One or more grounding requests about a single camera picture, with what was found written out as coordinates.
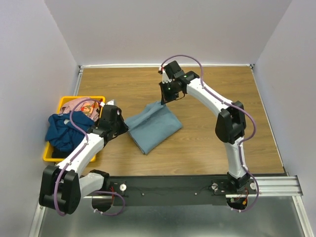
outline cable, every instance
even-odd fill
[[[200,76],[200,83],[201,83],[201,86],[202,88],[207,91],[211,96],[213,96],[215,99],[217,99],[218,101],[220,101],[221,103],[227,105],[227,106],[230,106],[230,107],[233,107],[239,111],[241,111],[242,113],[244,113],[252,122],[253,124],[253,132],[252,134],[247,137],[247,138],[244,138],[242,139],[239,143],[238,143],[238,155],[239,155],[239,160],[240,160],[240,164],[241,164],[241,167],[243,168],[243,170],[253,179],[253,181],[255,182],[256,184],[256,187],[257,187],[257,195],[256,195],[256,198],[255,200],[253,201],[253,203],[245,210],[237,210],[239,212],[245,212],[245,211],[248,211],[250,210],[257,202],[258,200],[258,197],[259,197],[259,185],[258,185],[258,181],[257,179],[254,177],[254,175],[252,173],[250,173],[250,171],[248,170],[248,168],[246,167],[246,165],[243,163],[243,160],[242,160],[242,144],[243,142],[245,141],[248,141],[249,139],[253,138],[253,136],[256,134],[257,132],[257,125],[256,125],[256,122],[255,120],[253,119],[253,117],[245,110],[243,110],[242,108],[239,108],[237,107],[236,105],[234,104],[231,104],[231,103],[227,103],[226,101],[222,100],[220,97],[218,97],[217,95],[215,95],[212,91],[210,91],[207,87],[204,86],[204,81],[203,81],[203,76],[204,76],[204,70],[203,70],[203,66],[202,64],[194,57],[191,57],[189,55],[185,55],[185,54],[177,54],[177,55],[174,55],[174,56],[171,56],[169,58],[167,58],[166,60],[163,61],[163,63],[161,64],[161,68],[163,68],[163,65],[165,62],[167,62],[168,60],[172,59],[172,58],[175,58],[175,57],[186,57],[186,58],[191,58],[193,59],[194,61],[197,62],[197,64],[199,65],[200,67],[200,70],[201,70],[201,76]]]
[[[108,191],[95,191],[95,193],[99,193],[99,194],[111,194],[111,195],[118,196],[120,199],[122,199],[123,206],[122,206],[122,208],[121,208],[118,212],[116,212],[116,213],[106,213],[106,212],[99,211],[98,209],[94,209],[93,212],[98,212],[98,213],[100,213],[101,215],[104,215],[104,216],[117,216],[117,215],[119,215],[120,213],[122,213],[123,210],[125,209],[126,203],[125,203],[124,198],[123,198],[120,194],[115,193],[115,192],[108,192]]]
[[[85,139],[86,139],[86,143],[84,143],[84,145],[74,154],[74,156],[70,159],[70,163],[72,161],[74,161],[74,159],[80,154],[80,152],[83,151],[83,149],[87,146],[88,144],[88,141],[89,141],[89,138],[88,138],[88,134],[83,130],[81,129],[80,127],[78,127],[74,121],[73,121],[73,113],[75,111],[75,109],[81,105],[83,102],[86,102],[86,101],[95,101],[97,102],[98,104],[100,104],[101,102],[98,101],[98,100],[95,100],[95,99],[91,99],[91,98],[88,98],[88,99],[84,99],[84,100],[81,100],[78,104],[76,104],[73,108],[73,110],[70,112],[70,115],[69,115],[69,120],[70,120],[70,123],[78,130],[80,131],[84,136],[85,136]],[[57,177],[57,180],[56,180],[56,183],[55,183],[55,188],[54,188],[54,206],[55,206],[55,209],[57,211],[57,213],[60,215],[60,216],[65,216],[66,214],[64,212],[62,212],[60,209],[59,209],[59,206],[58,206],[58,201],[57,201],[57,193],[58,193],[58,187],[59,187],[59,182],[65,172],[65,170],[67,169],[67,167],[69,166],[69,163],[67,163],[64,168],[60,171],[58,177]]]

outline navy blue cloth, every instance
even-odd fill
[[[160,101],[148,104],[143,112],[127,118],[125,123],[129,127],[129,135],[146,155],[182,128],[178,118]]]
[[[72,152],[84,138],[84,135],[71,124],[69,115],[70,113],[53,114],[48,118],[50,126],[45,141],[50,142],[53,147],[62,152]],[[94,121],[82,111],[73,113],[73,121],[86,132],[94,124]]]

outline pink cloth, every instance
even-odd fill
[[[71,110],[73,110],[73,108],[80,103],[80,101],[88,99],[89,97],[81,97],[81,98],[77,98],[74,99],[72,101],[67,102],[66,104],[64,104],[59,113],[60,114],[68,114],[70,113]],[[99,104],[95,101],[85,101],[83,103],[81,103],[76,109],[75,111],[82,111],[86,116],[88,116],[89,118],[91,118],[93,121],[97,121],[99,119],[100,116],[100,108],[99,108]]]

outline pile of clothes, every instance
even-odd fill
[[[49,128],[45,140],[54,147],[52,158],[66,158],[83,140],[84,135],[71,124],[69,117],[73,108],[89,97],[81,97],[67,102],[59,114],[49,117]],[[84,131],[97,123],[100,116],[99,104],[95,101],[85,101],[73,112],[73,121]]]

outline gray floor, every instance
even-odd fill
[[[41,237],[300,237],[291,197],[262,197],[246,213],[225,206],[128,207],[119,216],[95,214],[91,199],[72,215],[46,209]]]

